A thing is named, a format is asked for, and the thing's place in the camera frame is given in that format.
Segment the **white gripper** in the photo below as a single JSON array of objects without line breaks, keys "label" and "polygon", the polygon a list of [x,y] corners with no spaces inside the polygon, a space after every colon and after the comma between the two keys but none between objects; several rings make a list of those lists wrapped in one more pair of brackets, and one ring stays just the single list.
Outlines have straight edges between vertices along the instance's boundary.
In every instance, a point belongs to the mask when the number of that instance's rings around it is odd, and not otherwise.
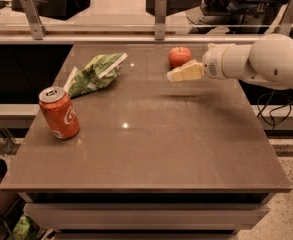
[{"label": "white gripper", "polygon": [[168,80],[171,82],[198,80],[204,74],[219,80],[237,79],[239,73],[234,59],[237,46],[234,43],[208,43],[207,47],[208,50],[202,56],[202,63],[191,60],[174,68],[167,73]]}]

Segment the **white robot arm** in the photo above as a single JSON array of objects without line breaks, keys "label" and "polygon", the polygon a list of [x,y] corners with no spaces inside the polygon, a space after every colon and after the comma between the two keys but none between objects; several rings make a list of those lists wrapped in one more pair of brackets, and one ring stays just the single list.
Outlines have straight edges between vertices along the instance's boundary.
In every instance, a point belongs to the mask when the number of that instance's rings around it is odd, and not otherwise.
[{"label": "white robot arm", "polygon": [[171,82],[238,79],[275,90],[293,90],[293,39],[269,34],[253,44],[209,44],[202,61],[191,60],[167,73]]}]

